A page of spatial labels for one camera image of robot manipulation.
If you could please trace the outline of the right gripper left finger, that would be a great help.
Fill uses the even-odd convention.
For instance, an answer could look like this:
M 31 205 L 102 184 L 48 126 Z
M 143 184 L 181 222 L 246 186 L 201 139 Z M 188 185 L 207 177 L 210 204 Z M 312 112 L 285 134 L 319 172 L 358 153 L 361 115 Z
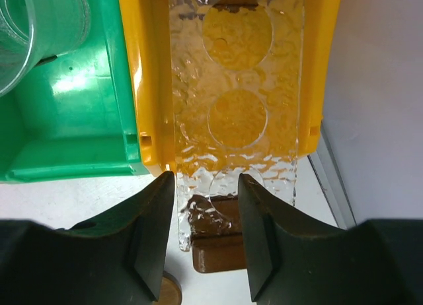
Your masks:
M 1 221 L 2 304 L 152 304 L 159 298 L 174 175 L 69 229 Z

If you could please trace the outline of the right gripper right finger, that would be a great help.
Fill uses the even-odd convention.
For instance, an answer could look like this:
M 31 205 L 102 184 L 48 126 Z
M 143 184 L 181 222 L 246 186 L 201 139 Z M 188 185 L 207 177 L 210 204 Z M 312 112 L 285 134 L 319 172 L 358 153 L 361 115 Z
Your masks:
M 257 304 L 421 304 L 422 221 L 343 230 L 238 182 L 250 297 Z

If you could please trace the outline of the clear acrylic toothbrush rack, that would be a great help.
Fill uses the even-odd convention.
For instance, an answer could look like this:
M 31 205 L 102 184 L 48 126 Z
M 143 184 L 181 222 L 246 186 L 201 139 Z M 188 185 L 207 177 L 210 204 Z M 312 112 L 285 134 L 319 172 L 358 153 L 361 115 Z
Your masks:
M 238 179 L 295 203 L 304 0 L 169 0 L 179 245 L 245 267 Z

